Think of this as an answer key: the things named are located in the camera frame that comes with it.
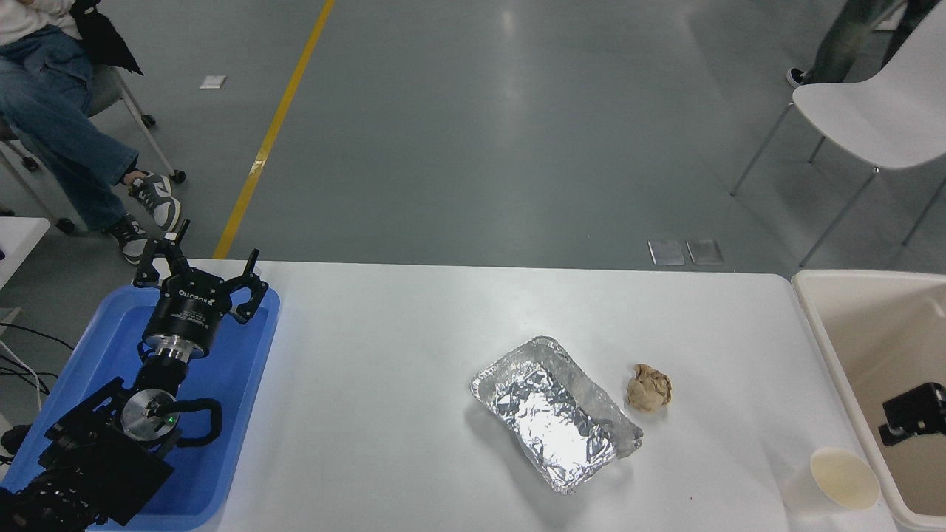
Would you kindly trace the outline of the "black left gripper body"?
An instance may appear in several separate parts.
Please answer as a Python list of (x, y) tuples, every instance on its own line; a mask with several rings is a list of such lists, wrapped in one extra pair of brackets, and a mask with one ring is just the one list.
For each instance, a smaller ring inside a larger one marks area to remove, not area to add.
[(212, 347), (222, 317), (231, 307), (222, 277), (210, 273), (172, 275), (163, 280), (143, 340), (156, 347), (163, 338), (178, 337), (196, 347)]

